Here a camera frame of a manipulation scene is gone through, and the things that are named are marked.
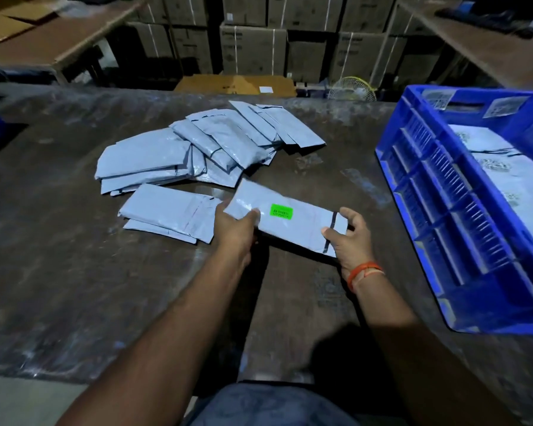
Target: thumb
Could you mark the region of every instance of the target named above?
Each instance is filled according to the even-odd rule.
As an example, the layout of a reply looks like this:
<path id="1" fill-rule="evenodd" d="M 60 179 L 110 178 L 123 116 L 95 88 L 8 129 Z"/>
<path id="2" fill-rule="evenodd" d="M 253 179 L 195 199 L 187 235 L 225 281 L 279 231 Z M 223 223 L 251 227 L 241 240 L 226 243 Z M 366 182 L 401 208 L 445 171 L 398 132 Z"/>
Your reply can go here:
<path id="1" fill-rule="evenodd" d="M 341 241 L 341 238 L 343 237 L 343 235 L 340 235 L 337 231 L 329 227 L 324 227 L 322 229 L 322 235 L 328 241 L 330 241 L 333 246 L 336 246 L 337 244 L 339 244 Z"/>
<path id="2" fill-rule="evenodd" d="M 255 208 L 250 210 L 249 213 L 243 217 L 242 221 L 244 221 L 245 224 L 256 227 L 259 224 L 260 219 L 261 212 Z"/>

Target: crate label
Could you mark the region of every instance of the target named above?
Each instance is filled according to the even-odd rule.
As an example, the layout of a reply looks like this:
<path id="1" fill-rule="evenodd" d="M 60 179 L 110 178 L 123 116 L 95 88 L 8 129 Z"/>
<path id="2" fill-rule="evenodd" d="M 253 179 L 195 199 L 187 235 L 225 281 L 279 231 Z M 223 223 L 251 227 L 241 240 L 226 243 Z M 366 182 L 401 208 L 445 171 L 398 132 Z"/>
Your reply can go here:
<path id="1" fill-rule="evenodd" d="M 287 206 L 282 206 L 280 204 L 272 204 L 270 207 L 270 215 L 273 217 L 285 218 L 287 220 L 292 219 L 292 213 L 294 210 Z"/>
<path id="2" fill-rule="evenodd" d="M 529 97 L 505 97 L 503 99 L 495 99 L 492 101 L 491 105 L 489 105 L 484 118 L 516 114 L 528 98 Z"/>
<path id="3" fill-rule="evenodd" d="M 448 103 L 454 97 L 456 90 L 425 90 L 422 92 L 422 96 L 425 100 L 437 111 L 444 111 L 448 107 Z"/>

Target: table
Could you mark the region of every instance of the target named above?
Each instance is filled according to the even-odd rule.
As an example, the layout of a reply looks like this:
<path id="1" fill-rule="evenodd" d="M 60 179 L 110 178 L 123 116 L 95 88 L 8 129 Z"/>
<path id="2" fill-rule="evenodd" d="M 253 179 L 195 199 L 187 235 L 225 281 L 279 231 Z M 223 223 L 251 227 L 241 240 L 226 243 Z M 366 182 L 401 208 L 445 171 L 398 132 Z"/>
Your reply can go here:
<path id="1" fill-rule="evenodd" d="M 533 90 L 533 39 L 434 16 L 435 11 L 454 4 L 434 0 L 429 4 L 399 1 L 399 5 L 504 87 Z"/>
<path id="2" fill-rule="evenodd" d="M 90 17 L 56 17 L 0 42 L 0 70 L 49 71 L 67 85 L 62 70 L 149 0 L 117 0 Z"/>
<path id="3" fill-rule="evenodd" d="M 126 196 L 99 194 L 97 158 L 116 140 L 228 107 L 233 96 L 7 83 L 0 83 L 0 95 L 3 118 L 25 126 L 0 152 L 0 375 L 88 383 L 179 294 L 212 249 L 122 230 L 116 213 Z M 455 333 L 442 320 L 373 152 L 394 105 L 237 99 L 282 104 L 327 141 L 304 155 L 283 150 L 250 178 L 328 209 L 362 212 L 377 259 L 401 295 L 533 424 L 533 337 Z M 176 187 L 221 198 L 232 193 L 194 182 Z M 370 346 L 359 338 L 364 328 L 351 323 L 355 303 L 331 262 L 266 239 L 235 294 L 198 392 L 235 380 L 313 377 L 339 392 L 335 376 L 373 392 L 377 365 L 352 367 L 353 360 L 364 365 L 356 356 L 370 357 Z"/>

